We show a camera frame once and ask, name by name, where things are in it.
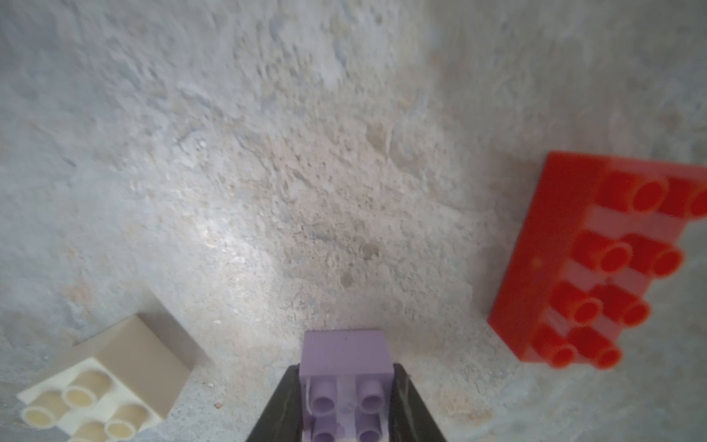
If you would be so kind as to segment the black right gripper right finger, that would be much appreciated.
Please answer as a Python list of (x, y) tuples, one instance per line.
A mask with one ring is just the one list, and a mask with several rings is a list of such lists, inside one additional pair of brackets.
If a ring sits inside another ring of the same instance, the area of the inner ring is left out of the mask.
[(388, 433), (390, 442), (446, 442), (425, 402), (401, 364), (394, 364)]

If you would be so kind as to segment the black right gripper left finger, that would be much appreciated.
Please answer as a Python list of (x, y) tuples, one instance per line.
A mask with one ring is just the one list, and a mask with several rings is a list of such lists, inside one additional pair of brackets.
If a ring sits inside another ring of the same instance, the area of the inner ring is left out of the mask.
[(299, 366), (285, 370), (247, 442), (301, 442), (303, 412)]

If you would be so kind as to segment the long red lego brick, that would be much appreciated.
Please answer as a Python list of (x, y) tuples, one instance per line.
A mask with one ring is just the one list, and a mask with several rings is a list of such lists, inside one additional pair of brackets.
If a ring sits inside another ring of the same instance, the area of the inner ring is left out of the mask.
[(488, 322), (521, 361), (563, 369), (622, 361), (617, 341), (675, 274), (678, 239), (706, 217), (703, 166), (548, 154)]

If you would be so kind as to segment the lilac lego brick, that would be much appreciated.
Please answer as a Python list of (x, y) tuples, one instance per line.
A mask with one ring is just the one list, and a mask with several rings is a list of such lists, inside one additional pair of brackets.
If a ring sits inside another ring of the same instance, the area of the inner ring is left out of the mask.
[(394, 368), (385, 333), (307, 331), (299, 384), (304, 441), (388, 441)]

